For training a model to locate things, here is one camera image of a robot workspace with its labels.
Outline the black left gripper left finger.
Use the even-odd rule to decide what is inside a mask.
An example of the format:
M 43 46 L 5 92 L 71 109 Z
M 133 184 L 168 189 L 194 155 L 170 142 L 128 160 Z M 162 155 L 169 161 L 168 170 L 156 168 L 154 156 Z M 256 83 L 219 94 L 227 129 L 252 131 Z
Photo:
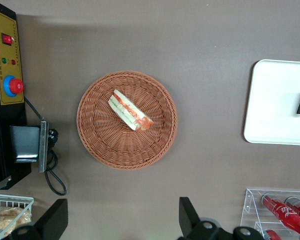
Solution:
M 59 240 L 68 226 L 68 200 L 58 199 L 34 224 L 13 230 L 5 240 Z

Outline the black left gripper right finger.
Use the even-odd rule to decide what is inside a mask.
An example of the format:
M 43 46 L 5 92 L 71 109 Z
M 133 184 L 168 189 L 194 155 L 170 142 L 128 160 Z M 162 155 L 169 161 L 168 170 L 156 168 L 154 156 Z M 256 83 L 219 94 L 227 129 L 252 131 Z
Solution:
M 178 221 L 182 236 L 178 240 L 231 240 L 232 234 L 214 220 L 201 220 L 188 197 L 179 198 Z

